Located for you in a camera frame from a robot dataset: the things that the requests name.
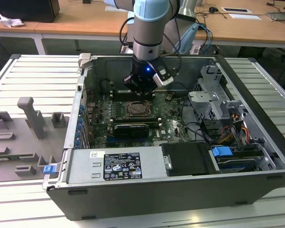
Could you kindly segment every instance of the warning label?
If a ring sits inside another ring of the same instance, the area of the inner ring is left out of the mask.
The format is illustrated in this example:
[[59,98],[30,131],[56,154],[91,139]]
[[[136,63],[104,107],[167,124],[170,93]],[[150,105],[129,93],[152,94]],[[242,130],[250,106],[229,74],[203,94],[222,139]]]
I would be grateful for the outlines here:
[[106,181],[143,178],[139,153],[116,153],[104,156]]

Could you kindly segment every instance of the crumpled paper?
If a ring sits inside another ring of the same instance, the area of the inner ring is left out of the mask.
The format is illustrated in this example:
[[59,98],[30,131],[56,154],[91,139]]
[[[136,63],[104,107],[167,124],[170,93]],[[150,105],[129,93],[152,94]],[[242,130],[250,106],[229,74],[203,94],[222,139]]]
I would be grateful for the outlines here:
[[10,18],[6,18],[4,16],[2,16],[0,14],[0,22],[6,26],[6,27],[9,27],[11,28],[12,26],[21,26],[21,25],[24,25],[24,23],[22,22],[22,20],[20,19],[10,19]]

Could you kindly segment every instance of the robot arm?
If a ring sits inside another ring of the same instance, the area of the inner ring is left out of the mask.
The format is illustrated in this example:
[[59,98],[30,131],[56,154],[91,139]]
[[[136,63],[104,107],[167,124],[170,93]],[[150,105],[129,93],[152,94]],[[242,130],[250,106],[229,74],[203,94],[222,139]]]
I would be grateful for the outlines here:
[[124,84],[138,94],[173,81],[177,70],[169,69],[161,55],[165,25],[176,16],[180,0],[105,0],[117,8],[134,11],[132,71]]

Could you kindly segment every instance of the blue cable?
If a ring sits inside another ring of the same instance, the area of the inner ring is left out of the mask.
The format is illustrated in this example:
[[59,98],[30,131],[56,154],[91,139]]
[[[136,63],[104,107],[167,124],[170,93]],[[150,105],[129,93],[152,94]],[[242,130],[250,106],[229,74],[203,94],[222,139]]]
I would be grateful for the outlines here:
[[204,54],[207,54],[207,51],[208,51],[208,49],[209,49],[209,47],[210,47],[210,43],[211,43],[211,41],[210,41],[210,34],[209,34],[209,30],[208,29],[206,29],[203,25],[201,25],[201,24],[199,24],[199,26],[201,26],[206,32],[207,32],[207,35],[208,35],[208,38],[209,38],[209,41],[208,41],[208,46],[207,46],[207,49],[206,49],[206,51],[205,51],[205,53]]

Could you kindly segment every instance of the motherboard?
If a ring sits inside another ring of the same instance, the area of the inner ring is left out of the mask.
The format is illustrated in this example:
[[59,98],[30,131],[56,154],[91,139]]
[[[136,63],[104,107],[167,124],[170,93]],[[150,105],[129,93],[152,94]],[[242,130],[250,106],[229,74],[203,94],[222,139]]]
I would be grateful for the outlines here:
[[189,142],[181,122],[181,98],[154,93],[151,99],[123,101],[96,96],[88,106],[91,148],[159,146]]

